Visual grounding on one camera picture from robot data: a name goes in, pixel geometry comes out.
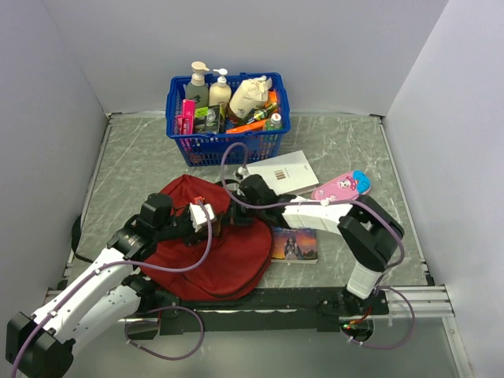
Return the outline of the red backpack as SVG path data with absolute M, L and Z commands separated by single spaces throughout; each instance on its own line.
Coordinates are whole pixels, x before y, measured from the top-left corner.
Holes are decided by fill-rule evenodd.
M 161 190 L 174 206 L 185 208 L 201 197 L 217 216 L 223 216 L 234 202 L 223 187 L 182 175 Z M 274 251 L 272 229 L 254 218 L 247 226 L 224 224 L 212 239 L 208 256 L 188 272 L 162 272 L 143 268 L 156 284 L 184 301 L 228 301 L 249 294 L 270 265 Z

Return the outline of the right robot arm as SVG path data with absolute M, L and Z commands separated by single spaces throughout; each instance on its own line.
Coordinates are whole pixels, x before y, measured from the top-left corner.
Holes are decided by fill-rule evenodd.
M 262 176 L 250 174 L 243 166 L 237 169 L 236 175 L 239 186 L 230 197 L 265 223 L 286 229 L 309 228 L 343 237 L 355 259 L 343 296 L 350 312 L 364 312 L 385 272 L 404 260 L 404 229 L 371 196 L 316 201 L 278 195 Z

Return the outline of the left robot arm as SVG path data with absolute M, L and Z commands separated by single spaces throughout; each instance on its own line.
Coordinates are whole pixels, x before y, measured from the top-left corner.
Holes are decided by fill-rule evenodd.
M 181 239 L 205 231 L 213 234 L 212 206 L 200 198 L 186 217 L 172 214 L 168 195 L 152 194 L 138 214 L 113 234 L 99 256 L 56 298 L 31 315 L 16 314 L 7 324 L 6 360 L 12 376 L 63 377 L 75 357 L 93 339 L 121 318 L 145 317 L 156 305 L 134 273 L 162 240 Z

